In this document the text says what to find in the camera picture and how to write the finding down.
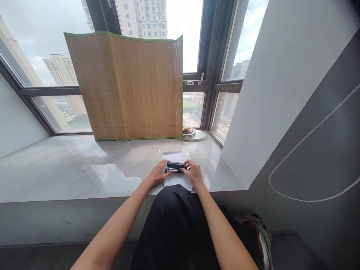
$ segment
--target bamboo mat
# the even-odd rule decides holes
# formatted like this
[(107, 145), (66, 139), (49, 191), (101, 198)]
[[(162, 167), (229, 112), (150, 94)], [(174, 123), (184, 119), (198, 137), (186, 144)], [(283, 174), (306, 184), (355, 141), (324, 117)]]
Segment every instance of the bamboo mat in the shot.
[(182, 137), (182, 36), (64, 35), (96, 140)]

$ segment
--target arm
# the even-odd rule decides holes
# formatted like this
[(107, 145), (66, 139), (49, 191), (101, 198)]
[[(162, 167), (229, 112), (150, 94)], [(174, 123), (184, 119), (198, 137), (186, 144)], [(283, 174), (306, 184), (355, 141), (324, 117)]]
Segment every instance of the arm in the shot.
[(167, 162), (168, 160), (160, 161), (150, 175), (141, 182), (134, 193), (97, 233), (71, 270), (106, 270), (111, 268), (116, 255), (128, 237), (145, 196), (153, 185), (164, 181), (173, 173), (164, 174), (163, 169)]
[(192, 160), (187, 160), (186, 163), (191, 169), (180, 170), (192, 182), (199, 195), (221, 269), (258, 270), (248, 250), (205, 187), (200, 166)]

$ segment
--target black stapler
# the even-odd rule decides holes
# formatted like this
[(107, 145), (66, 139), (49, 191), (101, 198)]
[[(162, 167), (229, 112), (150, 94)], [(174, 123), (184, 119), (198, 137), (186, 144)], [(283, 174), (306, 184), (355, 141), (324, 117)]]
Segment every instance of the black stapler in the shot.
[(186, 169), (186, 166), (182, 163), (179, 162), (171, 162), (169, 161), (167, 163), (168, 168), (165, 169), (165, 173), (167, 173), (168, 171), (173, 171), (174, 173), (183, 173), (181, 170), (179, 170), (180, 168), (184, 168)]

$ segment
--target person's right hand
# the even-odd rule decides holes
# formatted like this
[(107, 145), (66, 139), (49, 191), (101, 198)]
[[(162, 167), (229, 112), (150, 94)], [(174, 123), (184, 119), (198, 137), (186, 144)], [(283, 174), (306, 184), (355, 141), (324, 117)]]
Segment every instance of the person's right hand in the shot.
[(203, 185), (203, 176), (201, 175), (200, 166), (196, 164), (191, 159), (188, 159), (184, 162), (184, 164), (188, 164), (188, 166), (191, 166), (189, 170), (185, 170), (184, 168), (180, 168), (180, 170), (186, 175), (186, 177), (190, 180), (194, 188), (196, 188), (199, 185)]

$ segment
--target sky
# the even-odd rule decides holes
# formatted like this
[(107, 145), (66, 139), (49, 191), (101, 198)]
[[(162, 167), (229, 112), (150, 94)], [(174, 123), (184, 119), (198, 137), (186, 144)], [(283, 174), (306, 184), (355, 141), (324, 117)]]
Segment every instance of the sky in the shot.
[[(235, 62), (250, 59), (269, 0), (249, 0)], [(183, 35), (183, 72), (197, 72), (202, 0), (167, 0), (168, 38)], [(89, 33), (80, 0), (1, 0), (0, 15), (44, 86), (55, 86), (43, 58), (69, 57), (63, 32)]]
[(268, 3), (269, 0), (249, 0), (234, 65), (244, 60), (250, 60)]

